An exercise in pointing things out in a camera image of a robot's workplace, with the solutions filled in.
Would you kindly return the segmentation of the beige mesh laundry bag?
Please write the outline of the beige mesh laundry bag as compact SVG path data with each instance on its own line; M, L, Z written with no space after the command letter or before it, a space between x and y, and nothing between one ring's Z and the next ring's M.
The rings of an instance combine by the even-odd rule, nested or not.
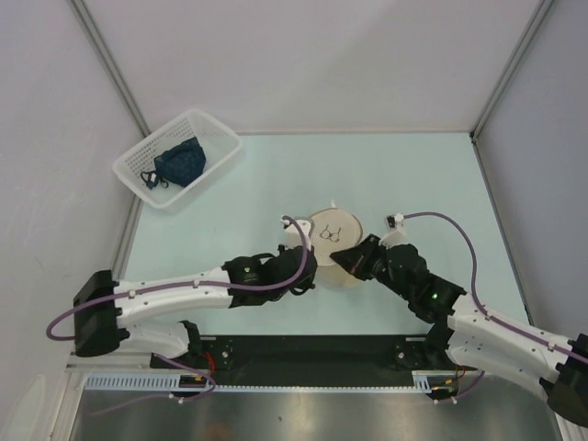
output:
M353 213L336 206L334 201L326 209L310 215L312 222L311 244L318 268L316 280L328 288L351 289L359 281L346 273L331 258L358 245L363 237L363 226Z

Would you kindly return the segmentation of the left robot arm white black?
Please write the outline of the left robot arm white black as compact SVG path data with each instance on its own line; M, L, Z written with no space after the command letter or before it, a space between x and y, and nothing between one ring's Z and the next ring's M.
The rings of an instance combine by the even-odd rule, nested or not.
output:
M111 271L95 272L73 299L74 352L104 356L123 346L195 366L203 345L186 321L168 329L148 320L192 309L257 307L301 295L314 287L317 261L304 246L280 246L277 254L240 256L189 277L152 282L114 280Z

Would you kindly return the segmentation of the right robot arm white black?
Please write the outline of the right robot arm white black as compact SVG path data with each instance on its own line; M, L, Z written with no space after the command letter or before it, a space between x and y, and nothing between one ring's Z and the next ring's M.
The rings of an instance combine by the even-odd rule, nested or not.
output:
M349 275L389 288L431 324L424 345L431 367L452 362L491 373L532 392L567 421L587 425L586 334L570 338L509 319L431 272L411 244L387 247L370 235L331 257Z

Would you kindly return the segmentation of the dark blue bra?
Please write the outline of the dark blue bra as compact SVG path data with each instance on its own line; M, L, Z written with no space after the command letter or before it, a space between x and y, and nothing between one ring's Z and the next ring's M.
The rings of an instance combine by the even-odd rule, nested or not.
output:
M204 172L206 154L197 137L192 137L164 151L153 159L154 169L143 171L140 178L150 189L168 188L170 184L187 187Z

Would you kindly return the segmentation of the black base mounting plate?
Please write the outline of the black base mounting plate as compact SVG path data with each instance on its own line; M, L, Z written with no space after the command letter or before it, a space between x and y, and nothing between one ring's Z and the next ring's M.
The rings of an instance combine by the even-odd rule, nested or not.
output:
M219 335L175 361L213 368L221 386L377 388L407 386L414 371L461 374L422 335Z

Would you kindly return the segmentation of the white plastic perforated basket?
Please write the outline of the white plastic perforated basket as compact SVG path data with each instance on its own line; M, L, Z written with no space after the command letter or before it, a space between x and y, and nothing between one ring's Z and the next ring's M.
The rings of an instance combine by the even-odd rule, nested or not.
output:
M112 169L143 202L175 214L226 175L242 150L233 130L192 109L123 153Z

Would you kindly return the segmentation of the aluminium extrusion rail left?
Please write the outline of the aluminium extrusion rail left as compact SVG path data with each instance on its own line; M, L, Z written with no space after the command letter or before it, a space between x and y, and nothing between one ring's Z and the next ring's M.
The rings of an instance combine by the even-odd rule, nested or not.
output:
M143 352L115 352L104 356L80 357L70 355L66 363L69 369L77 370L133 370L146 369L150 366L151 353Z

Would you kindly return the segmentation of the right aluminium frame post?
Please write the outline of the right aluminium frame post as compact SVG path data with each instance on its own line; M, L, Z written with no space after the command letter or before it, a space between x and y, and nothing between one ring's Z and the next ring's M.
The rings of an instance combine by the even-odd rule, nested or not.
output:
M492 113L499 105L510 84L515 79L517 71L522 66L525 57L531 50L532 45L534 44L538 34L547 21L549 14L557 3L558 1L555 0L541 0L537 3L531 18L526 24L518 42L515 44L514 49L497 80L497 83L492 89L479 116L476 118L475 123L469 132L470 140L473 143L476 143L477 139L482 134L484 128L492 116Z

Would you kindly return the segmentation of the aluminium frame post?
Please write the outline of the aluminium frame post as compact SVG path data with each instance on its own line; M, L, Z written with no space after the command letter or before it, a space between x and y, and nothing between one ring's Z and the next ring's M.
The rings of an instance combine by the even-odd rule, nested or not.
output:
M149 125L86 1L68 0L67 4L71 8L75 19L84 32L115 92L119 96L123 107L127 110L131 121L139 133L143 137L147 137L151 133Z
M492 113L499 105L510 84L515 79L517 71L522 66L525 57L531 50L532 45L534 44L538 34L547 21L549 14L557 3L558 1L555 0L541 0L537 3L531 18L526 24L518 42L515 44L514 49L497 80L497 83L492 89L479 116L476 118L475 123L469 132L470 140L473 143L476 143L477 139L482 134L484 128L492 116Z

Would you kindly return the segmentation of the left aluminium frame post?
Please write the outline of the left aluminium frame post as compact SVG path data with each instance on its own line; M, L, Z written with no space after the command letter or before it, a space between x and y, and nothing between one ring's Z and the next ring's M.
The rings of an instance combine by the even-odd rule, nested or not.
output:
M115 92L119 96L123 107L127 110L131 121L139 133L143 137L147 137L151 133L149 125L86 1L68 0L67 4L71 8L75 19L84 32Z

